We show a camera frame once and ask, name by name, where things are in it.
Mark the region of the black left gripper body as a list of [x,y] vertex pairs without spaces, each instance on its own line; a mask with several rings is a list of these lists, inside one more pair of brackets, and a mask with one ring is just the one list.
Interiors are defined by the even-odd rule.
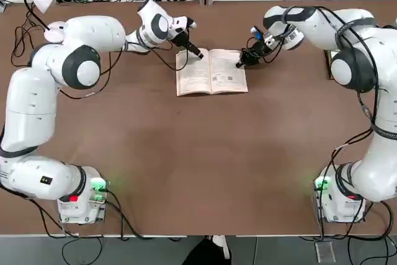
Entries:
[[177,33],[170,41],[177,47],[188,47],[190,43],[189,32],[183,30]]

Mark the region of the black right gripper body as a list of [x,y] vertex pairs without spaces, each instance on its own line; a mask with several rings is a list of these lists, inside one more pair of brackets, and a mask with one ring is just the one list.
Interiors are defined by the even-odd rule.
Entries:
[[267,56],[267,45],[263,40],[257,40],[248,47],[248,55],[251,58],[263,58]]

